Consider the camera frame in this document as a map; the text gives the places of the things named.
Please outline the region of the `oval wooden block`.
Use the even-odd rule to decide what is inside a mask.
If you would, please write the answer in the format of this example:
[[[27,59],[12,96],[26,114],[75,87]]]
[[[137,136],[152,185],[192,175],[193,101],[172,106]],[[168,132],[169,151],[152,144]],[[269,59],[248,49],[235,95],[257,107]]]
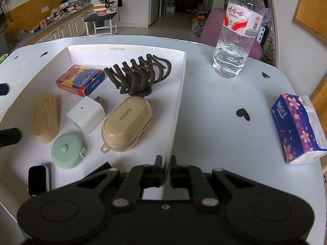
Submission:
[[[56,138],[59,132],[59,105],[53,94],[43,94],[34,104],[31,132],[43,144]]]

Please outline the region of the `smartwatch with black screen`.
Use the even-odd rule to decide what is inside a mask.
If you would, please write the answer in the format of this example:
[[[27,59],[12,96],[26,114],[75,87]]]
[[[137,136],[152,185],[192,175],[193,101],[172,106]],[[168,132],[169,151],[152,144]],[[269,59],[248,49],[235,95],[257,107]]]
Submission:
[[[50,175],[46,165],[34,165],[28,169],[28,194],[35,197],[50,190]]]

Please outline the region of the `mint green round tape measure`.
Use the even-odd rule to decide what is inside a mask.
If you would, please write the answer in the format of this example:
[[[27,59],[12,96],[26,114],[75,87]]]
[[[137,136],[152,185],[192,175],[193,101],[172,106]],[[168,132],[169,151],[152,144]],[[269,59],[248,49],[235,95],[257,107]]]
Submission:
[[[62,169],[77,167],[86,157],[87,149],[82,140],[74,133],[62,134],[51,148],[53,163]]]

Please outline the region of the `beige Kinyo case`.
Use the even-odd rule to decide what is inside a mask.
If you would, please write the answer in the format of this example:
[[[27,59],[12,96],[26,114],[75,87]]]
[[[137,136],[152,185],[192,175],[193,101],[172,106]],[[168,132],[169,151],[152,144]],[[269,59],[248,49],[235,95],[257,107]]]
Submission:
[[[145,132],[152,118],[147,100],[132,96],[124,100],[103,122],[101,138],[102,153],[130,150]]]

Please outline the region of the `colourful card box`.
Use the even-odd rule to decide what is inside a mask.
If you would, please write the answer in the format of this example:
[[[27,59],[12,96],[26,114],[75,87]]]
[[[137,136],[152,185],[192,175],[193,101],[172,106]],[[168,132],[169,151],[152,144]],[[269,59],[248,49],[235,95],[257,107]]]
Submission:
[[[57,87],[75,95],[85,97],[106,79],[103,70],[73,65],[56,81]]]

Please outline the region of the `white power adapter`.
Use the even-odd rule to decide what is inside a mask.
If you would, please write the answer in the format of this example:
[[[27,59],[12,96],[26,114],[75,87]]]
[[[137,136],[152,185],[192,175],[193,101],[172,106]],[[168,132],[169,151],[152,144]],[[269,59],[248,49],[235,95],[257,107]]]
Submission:
[[[88,136],[105,117],[103,102],[104,99],[99,96],[95,99],[85,96],[66,114],[66,117],[71,124]]]

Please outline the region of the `white cardboard tray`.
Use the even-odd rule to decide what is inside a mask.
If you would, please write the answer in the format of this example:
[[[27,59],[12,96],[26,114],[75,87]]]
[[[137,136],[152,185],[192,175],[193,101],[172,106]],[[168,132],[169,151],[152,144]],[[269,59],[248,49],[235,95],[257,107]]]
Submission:
[[[172,153],[186,53],[140,45],[40,43],[1,63],[1,205],[16,218],[32,186],[77,182],[105,162],[120,172]]]

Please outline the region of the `dark brown wavy hair claw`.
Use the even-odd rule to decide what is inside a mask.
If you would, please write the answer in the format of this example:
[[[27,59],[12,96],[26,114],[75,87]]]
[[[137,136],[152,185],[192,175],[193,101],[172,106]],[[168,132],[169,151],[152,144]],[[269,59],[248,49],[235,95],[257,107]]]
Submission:
[[[145,58],[131,59],[130,64],[124,61],[122,66],[115,64],[105,68],[104,72],[120,94],[146,97],[151,94],[153,85],[169,77],[171,70],[169,60],[147,54]]]

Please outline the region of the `white cabinet counter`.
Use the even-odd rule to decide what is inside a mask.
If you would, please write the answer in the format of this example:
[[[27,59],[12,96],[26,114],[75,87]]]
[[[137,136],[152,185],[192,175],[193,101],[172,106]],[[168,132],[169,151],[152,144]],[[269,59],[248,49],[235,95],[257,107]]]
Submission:
[[[36,33],[27,34],[16,42],[10,52],[26,45],[85,35],[88,32],[85,19],[91,16],[93,12],[93,6],[89,5],[69,13],[61,19],[52,22],[46,28],[40,29]]]

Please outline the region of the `small dark stool table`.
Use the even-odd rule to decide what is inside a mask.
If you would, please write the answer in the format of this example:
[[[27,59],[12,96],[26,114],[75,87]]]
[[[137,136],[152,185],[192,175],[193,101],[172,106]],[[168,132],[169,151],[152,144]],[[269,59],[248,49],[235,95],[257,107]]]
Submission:
[[[117,35],[118,34],[118,21],[117,21],[117,12],[110,13],[105,16],[98,16],[96,13],[88,16],[84,22],[86,26],[86,33],[89,35],[88,24],[93,25],[94,34],[97,35],[99,30],[108,29],[109,32],[104,33],[107,35]]]

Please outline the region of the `pink pot on stool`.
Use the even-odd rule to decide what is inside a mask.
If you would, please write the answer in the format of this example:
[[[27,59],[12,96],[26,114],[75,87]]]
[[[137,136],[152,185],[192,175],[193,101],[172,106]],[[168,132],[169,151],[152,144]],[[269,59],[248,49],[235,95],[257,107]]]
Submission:
[[[106,5],[103,3],[98,3],[98,4],[93,5],[93,10],[99,17],[108,15],[108,13],[107,13],[108,9],[107,9]]]

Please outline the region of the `purple tissue pack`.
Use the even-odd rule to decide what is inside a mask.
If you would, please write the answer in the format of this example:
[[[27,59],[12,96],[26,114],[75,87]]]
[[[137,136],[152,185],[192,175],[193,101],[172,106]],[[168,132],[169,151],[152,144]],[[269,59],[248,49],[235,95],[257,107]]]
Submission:
[[[311,164],[326,156],[326,138],[308,96],[282,93],[272,115],[288,164]]]

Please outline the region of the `clear water bottle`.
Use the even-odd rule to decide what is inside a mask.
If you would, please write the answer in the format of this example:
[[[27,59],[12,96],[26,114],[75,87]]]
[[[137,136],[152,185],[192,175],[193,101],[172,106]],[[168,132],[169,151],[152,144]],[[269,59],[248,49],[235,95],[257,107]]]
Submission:
[[[265,15],[263,0],[229,0],[213,55],[213,69],[233,79],[243,69]]]

